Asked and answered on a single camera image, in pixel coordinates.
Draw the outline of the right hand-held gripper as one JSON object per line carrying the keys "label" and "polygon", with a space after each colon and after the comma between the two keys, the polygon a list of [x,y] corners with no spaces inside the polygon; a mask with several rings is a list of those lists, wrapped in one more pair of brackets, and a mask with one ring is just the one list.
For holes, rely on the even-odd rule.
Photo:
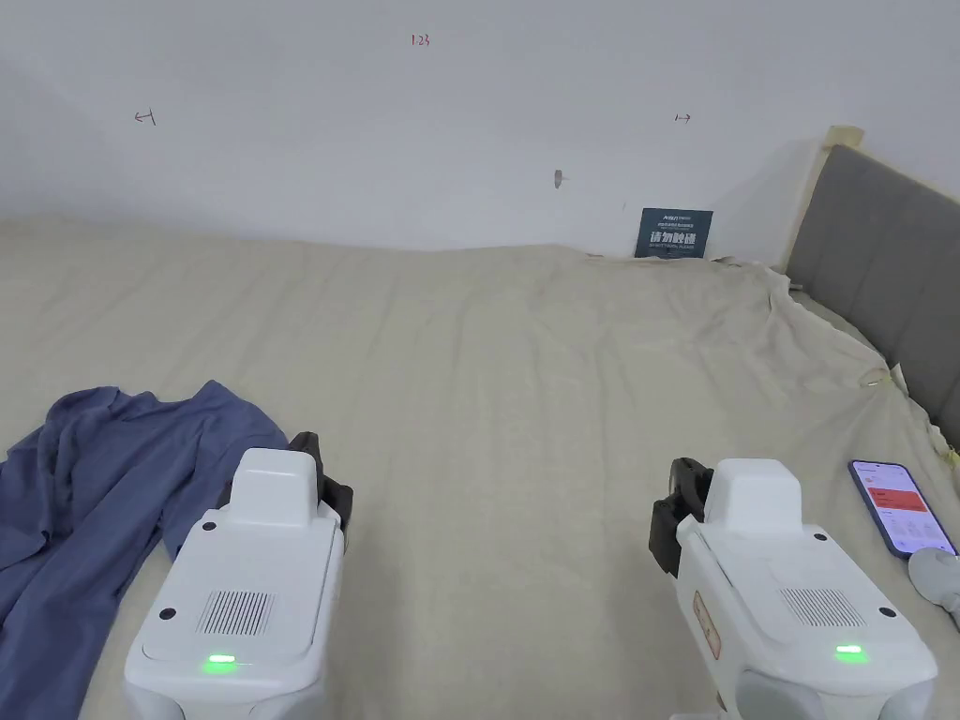
{"label": "right hand-held gripper", "polygon": [[715,719],[928,719],[938,666],[775,459],[675,458],[649,549],[716,689]]}

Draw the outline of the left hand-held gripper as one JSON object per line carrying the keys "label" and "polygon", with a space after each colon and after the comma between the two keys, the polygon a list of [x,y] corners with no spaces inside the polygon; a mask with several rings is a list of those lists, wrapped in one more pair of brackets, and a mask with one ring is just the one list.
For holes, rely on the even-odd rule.
{"label": "left hand-held gripper", "polygon": [[127,654],[137,719],[328,719],[327,644],[353,492],[319,436],[251,448],[190,529]]}

